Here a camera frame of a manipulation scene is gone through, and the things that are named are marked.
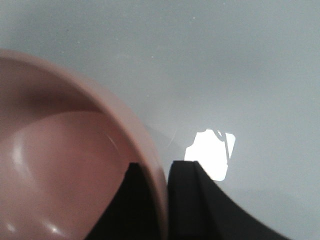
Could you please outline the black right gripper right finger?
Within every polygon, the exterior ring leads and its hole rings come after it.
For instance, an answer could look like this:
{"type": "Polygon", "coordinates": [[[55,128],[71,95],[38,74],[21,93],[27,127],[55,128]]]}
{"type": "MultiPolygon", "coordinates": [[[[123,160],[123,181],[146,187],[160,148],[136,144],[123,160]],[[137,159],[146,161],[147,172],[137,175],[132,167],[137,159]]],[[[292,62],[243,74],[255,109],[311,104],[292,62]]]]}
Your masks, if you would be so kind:
{"type": "Polygon", "coordinates": [[[170,240],[284,240],[232,201],[197,161],[176,160],[168,176],[170,240]]]}

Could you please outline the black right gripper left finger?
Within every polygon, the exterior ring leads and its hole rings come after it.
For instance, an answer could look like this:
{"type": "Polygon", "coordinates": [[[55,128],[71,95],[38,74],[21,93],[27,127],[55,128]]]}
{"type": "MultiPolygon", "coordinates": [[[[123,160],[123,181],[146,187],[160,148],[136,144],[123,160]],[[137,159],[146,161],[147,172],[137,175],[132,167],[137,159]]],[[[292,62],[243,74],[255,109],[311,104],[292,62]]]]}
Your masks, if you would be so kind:
{"type": "Polygon", "coordinates": [[[166,179],[161,166],[130,163],[87,240],[166,239],[166,179]]]}

